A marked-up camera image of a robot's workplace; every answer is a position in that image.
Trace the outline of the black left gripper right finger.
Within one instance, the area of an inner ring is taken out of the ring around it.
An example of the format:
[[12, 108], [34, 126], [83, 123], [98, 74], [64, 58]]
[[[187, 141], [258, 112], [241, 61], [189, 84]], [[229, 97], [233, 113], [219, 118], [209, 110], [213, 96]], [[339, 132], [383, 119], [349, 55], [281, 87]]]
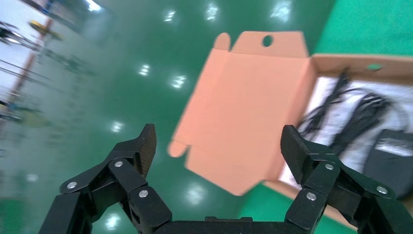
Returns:
[[347, 167], [327, 146], [305, 140], [292, 125], [283, 127], [280, 146], [301, 186], [285, 222], [312, 234], [330, 206], [359, 234], [412, 233], [412, 216], [388, 186]]

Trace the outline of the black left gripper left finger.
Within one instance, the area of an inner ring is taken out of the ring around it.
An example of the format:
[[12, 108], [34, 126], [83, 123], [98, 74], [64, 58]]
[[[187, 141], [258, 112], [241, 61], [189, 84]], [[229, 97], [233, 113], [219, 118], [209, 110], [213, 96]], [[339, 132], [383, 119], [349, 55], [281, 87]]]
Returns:
[[89, 234], [114, 204], [140, 234], [157, 232], [172, 213], [146, 180], [155, 151], [153, 124], [146, 124], [137, 138], [117, 143], [101, 163], [61, 184], [40, 233]]

